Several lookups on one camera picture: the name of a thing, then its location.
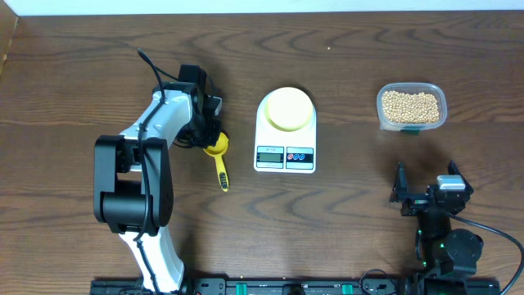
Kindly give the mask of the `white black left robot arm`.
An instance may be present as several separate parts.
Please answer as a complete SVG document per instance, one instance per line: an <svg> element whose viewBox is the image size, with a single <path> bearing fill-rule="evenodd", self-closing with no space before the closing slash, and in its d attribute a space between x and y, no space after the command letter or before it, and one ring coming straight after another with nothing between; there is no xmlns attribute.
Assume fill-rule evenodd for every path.
<svg viewBox="0 0 524 295"><path fill-rule="evenodd" d="M204 74L159 83L135 123L95 142L94 215L130 247L143 275L143 291L192 291L168 228L174 206L169 148L207 148L218 141L215 117L222 100L206 93L211 83Z"/></svg>

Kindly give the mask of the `yellow plastic measuring scoop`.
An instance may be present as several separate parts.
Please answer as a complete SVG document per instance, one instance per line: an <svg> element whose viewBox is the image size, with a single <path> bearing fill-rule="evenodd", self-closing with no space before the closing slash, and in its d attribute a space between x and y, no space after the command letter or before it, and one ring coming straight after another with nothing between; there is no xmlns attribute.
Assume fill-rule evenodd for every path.
<svg viewBox="0 0 524 295"><path fill-rule="evenodd" d="M225 192L229 190L228 173L224 164L223 156L228 150L228 137L224 132L221 132L218 141L214 146L209 146L204 149L204 152L215 160L215 167L219 186Z"/></svg>

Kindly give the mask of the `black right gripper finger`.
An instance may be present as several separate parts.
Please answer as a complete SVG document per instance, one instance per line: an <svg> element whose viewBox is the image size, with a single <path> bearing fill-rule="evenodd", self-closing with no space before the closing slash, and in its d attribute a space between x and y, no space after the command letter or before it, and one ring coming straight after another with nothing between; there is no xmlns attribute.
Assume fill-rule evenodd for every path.
<svg viewBox="0 0 524 295"><path fill-rule="evenodd" d="M449 164L447 165L447 172L448 172L448 175L459 175L459 176L462 175L455 161L453 160L451 160Z"/></svg>
<svg viewBox="0 0 524 295"><path fill-rule="evenodd" d="M390 202L404 202L408 194L408 182L404 163L399 162L395 169L395 182L391 190Z"/></svg>

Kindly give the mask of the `white digital kitchen scale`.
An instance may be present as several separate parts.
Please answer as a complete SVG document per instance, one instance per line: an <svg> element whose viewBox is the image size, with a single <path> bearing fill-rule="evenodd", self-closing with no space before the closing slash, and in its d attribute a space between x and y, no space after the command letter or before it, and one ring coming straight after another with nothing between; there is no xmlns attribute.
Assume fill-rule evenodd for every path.
<svg viewBox="0 0 524 295"><path fill-rule="evenodd" d="M269 93L258 106L255 123L253 167L258 172L312 174L317 161L317 116L302 129L285 132L274 128L265 118Z"/></svg>

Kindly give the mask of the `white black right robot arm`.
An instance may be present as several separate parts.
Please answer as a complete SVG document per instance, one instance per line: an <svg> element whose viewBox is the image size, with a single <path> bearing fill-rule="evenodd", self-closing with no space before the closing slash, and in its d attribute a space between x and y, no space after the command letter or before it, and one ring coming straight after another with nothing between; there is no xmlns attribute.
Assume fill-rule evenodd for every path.
<svg viewBox="0 0 524 295"><path fill-rule="evenodd" d="M448 173L436 177L424 193L411 193L404 164L396 167L390 201L402 205L402 216L418 221L415 253L423 269L399 286L401 294L466 294L468 279L477 272L484 242L467 229L453 229L450 219L462 211L474 193L451 161Z"/></svg>

